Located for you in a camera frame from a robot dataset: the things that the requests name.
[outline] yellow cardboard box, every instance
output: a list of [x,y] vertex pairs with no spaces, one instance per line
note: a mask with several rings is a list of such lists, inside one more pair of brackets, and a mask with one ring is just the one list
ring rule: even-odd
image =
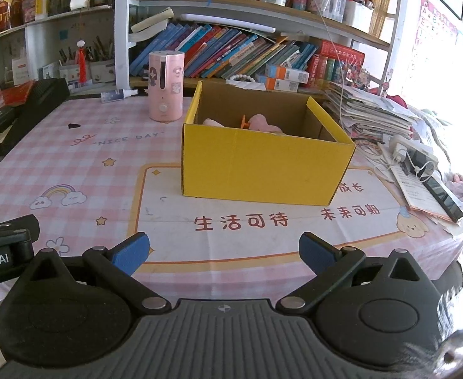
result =
[[[287,135],[240,129],[242,115],[259,113]],[[201,125],[206,118],[225,128]],[[199,82],[182,128],[182,193],[326,206],[354,148],[308,95]]]

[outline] pink humidifier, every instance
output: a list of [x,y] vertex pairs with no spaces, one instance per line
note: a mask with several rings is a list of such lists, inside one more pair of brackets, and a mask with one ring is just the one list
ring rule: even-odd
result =
[[154,51],[149,54],[149,117],[170,122],[182,117],[184,53]]

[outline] tablecloth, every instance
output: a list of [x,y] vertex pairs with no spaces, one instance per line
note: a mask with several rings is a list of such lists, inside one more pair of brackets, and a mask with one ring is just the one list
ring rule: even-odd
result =
[[[80,99],[54,110],[0,163],[0,222],[35,214],[41,229],[35,251],[51,247],[62,256],[146,232],[151,254],[134,276],[172,302],[275,303],[314,276],[298,256],[303,232],[369,256],[407,248],[432,279],[462,250],[463,234],[454,239],[409,213],[395,186],[377,178],[358,153],[329,207],[182,196],[182,119],[150,120],[148,101]],[[0,300],[11,285],[0,284]]]

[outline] rainbow print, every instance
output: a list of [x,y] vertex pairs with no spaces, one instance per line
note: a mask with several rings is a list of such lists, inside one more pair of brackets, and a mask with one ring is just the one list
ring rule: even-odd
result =
[[67,196],[69,193],[75,192],[75,188],[73,186],[65,185],[65,184],[55,185],[49,188],[47,191],[45,191],[41,196],[50,198],[51,196],[53,196],[55,193],[58,193],[58,192],[61,192],[65,196]]

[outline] phone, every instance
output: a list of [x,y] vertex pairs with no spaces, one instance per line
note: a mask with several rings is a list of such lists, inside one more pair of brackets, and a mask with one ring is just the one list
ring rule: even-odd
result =
[[430,177],[428,180],[424,181],[423,184],[454,222],[463,218],[463,211],[459,209],[458,205],[449,194],[445,192],[445,189],[442,188],[435,178]]

